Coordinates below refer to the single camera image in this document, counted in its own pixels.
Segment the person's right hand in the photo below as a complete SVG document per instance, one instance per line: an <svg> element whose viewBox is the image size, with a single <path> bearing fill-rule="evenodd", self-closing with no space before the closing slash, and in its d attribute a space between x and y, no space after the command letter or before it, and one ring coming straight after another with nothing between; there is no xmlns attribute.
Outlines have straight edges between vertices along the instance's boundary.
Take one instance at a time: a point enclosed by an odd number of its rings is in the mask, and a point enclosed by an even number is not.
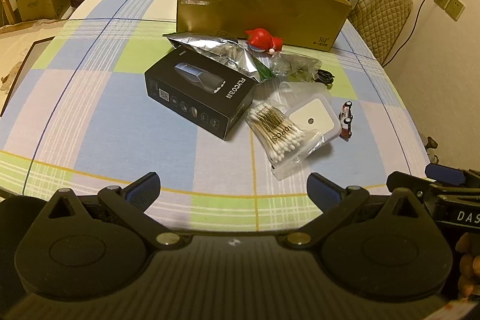
<svg viewBox="0 0 480 320"><path fill-rule="evenodd" d="M479 293L479 234L465 233L456 243L456 251L462 254L458 290L462 298Z"/></svg>

